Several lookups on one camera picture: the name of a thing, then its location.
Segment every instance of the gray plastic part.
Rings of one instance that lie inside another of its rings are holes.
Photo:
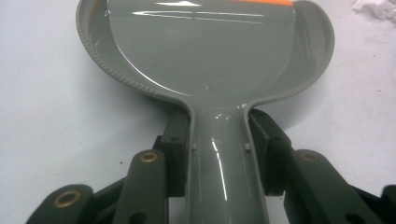
[[[81,0],[77,24],[108,74],[189,110],[186,223],[268,223],[248,111],[322,75],[334,45],[323,10],[304,1]]]

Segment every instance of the handle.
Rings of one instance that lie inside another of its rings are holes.
[[[268,223],[244,110],[207,110],[193,117],[186,223]]]

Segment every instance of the brass insert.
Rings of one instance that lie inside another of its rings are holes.
[[[155,154],[153,152],[148,152],[148,153],[143,154],[140,157],[140,160],[142,162],[152,162],[152,161],[156,161],[157,158],[158,158],[157,154]]]
[[[317,161],[319,159],[319,157],[317,155],[311,154],[311,153],[303,153],[301,155],[301,158],[305,161]]]
[[[59,195],[55,201],[53,202],[53,205],[58,208],[65,208],[73,203],[78,202],[78,200],[81,198],[81,192],[78,190],[68,190],[67,192]]]

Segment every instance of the white cloth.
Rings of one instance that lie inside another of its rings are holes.
[[[396,23],[396,0],[357,0],[352,9]]]

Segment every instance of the white surface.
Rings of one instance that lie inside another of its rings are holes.
[[[380,20],[396,22],[395,0],[357,0],[352,9]]]
[[[295,148],[328,158],[350,184],[379,195],[396,184],[396,28],[316,1],[336,36],[332,62],[314,86],[261,106]],[[0,1],[0,223],[24,223],[68,184],[95,191],[126,175],[151,148],[169,113],[102,72],[82,47],[78,0]],[[273,223],[286,223],[279,198]],[[173,223],[182,203],[172,203]]]

